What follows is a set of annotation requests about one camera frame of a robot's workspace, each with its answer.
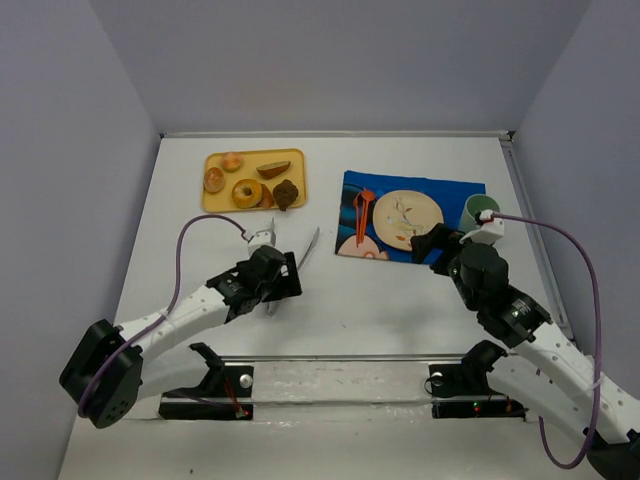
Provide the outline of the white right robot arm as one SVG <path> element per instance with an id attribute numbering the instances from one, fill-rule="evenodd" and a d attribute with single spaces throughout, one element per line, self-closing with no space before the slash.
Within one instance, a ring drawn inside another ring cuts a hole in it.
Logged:
<path id="1" fill-rule="evenodd" d="M 484 224 L 463 233 L 438 223 L 411 239 L 411 256 L 449 277 L 463 304 L 489 334 L 453 364 L 431 367 L 432 396 L 503 395 L 555 425 L 580 446 L 604 479 L 639 476 L 639 401 L 611 381 L 530 295 L 512 286 L 508 263 L 494 248 L 499 232 Z"/>

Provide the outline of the metal tongs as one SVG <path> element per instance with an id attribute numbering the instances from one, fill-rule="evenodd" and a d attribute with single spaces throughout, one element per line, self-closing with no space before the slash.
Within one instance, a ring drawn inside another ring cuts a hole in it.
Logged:
<path id="1" fill-rule="evenodd" d="M 306 250 L 304 251 L 304 254 L 302 255 L 302 257 L 297 261 L 297 270 L 301 271 L 304 268 L 305 263 L 307 262 L 307 260 L 309 259 L 313 249 L 315 248 L 315 246 L 318 243 L 319 237 L 320 237 L 320 232 L 321 229 L 320 227 L 317 227 L 313 233 L 313 236 L 306 248 Z M 281 305 L 281 301 L 275 301 L 275 302 L 271 302 L 267 305 L 266 307 L 266 313 L 269 317 L 274 317 L 276 315 L 276 313 L 279 310 L 279 307 Z"/>

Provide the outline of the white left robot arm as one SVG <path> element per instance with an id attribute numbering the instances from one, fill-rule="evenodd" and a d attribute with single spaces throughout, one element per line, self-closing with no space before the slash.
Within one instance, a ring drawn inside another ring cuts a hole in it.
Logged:
<path id="1" fill-rule="evenodd" d="M 195 335 L 251 313 L 261 303 L 301 295 L 296 258 L 263 245 L 249 259 L 208 279 L 164 312 L 85 331 L 59 377 L 77 413 L 98 429 L 122 419 L 135 403 L 186 387 L 169 367 L 154 369 L 163 354 Z"/>

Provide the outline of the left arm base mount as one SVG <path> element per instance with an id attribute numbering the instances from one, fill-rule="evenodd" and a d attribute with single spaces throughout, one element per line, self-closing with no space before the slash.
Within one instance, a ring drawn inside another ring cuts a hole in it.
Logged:
<path id="1" fill-rule="evenodd" d="M 200 383 L 161 396 L 158 415 L 164 420 L 251 421 L 254 366 L 226 363 L 202 342 L 189 348 L 200 355 L 208 370 Z"/>

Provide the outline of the dark brown bread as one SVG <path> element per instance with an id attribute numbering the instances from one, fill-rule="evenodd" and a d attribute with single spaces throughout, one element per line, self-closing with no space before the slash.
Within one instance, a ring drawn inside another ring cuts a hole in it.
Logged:
<path id="1" fill-rule="evenodd" d="M 298 198 L 299 190 L 291 180 L 283 180 L 272 191 L 275 204 L 280 211 L 286 211 Z"/>

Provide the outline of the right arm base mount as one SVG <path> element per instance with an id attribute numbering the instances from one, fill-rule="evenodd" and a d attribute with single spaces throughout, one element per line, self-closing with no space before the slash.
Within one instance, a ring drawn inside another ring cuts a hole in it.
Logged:
<path id="1" fill-rule="evenodd" d="M 518 401 L 493 390 L 488 374 L 507 352 L 489 340 L 483 340 L 454 363 L 429 366 L 424 390 L 433 399 L 434 419 L 519 418 L 527 409 Z"/>

